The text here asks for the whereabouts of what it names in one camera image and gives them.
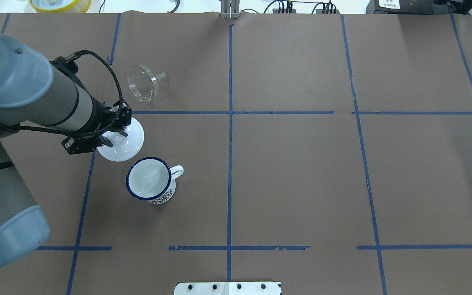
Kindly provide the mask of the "working silver UR robot arm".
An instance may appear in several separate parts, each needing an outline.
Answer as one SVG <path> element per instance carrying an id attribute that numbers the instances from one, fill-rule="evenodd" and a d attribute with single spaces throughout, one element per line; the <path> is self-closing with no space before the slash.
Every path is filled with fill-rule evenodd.
<path id="1" fill-rule="evenodd" d="M 75 63 L 90 55 L 111 74 L 118 101 L 108 107 L 86 89 Z M 132 109 L 125 101 L 111 66 L 95 52 L 79 50 L 48 60 L 41 52 L 12 36 L 0 34 L 0 268 L 38 247 L 51 236 L 40 205 L 29 191 L 2 145 L 3 138 L 21 131 L 64 136 L 70 154 L 114 146 L 107 132 L 128 137 Z"/>

